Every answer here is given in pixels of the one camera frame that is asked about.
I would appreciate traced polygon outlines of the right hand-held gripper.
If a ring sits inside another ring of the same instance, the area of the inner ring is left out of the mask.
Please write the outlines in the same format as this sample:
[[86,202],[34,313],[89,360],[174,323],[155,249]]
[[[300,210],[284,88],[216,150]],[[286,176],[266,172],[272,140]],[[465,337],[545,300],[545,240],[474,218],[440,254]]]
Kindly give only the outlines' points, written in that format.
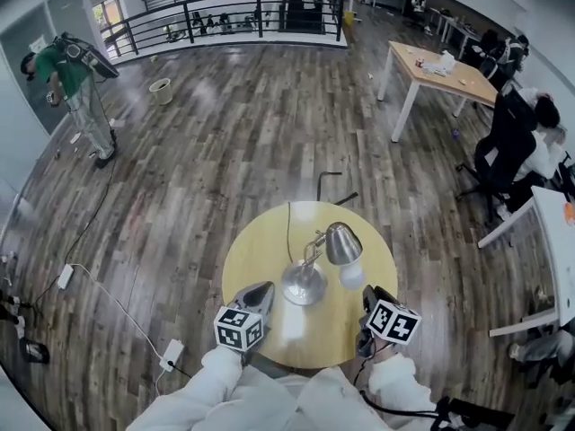
[[420,326],[421,316],[397,301],[381,286],[367,285],[362,294],[365,314],[358,320],[357,355],[375,355],[377,340],[407,345]]

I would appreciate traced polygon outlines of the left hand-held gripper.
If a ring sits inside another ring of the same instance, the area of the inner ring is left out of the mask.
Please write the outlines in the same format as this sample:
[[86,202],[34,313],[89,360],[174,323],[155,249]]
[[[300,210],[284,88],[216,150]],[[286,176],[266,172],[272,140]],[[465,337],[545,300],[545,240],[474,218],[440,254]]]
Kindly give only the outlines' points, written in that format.
[[273,308],[275,285],[263,281],[240,290],[214,319],[216,343],[245,354],[266,337]]

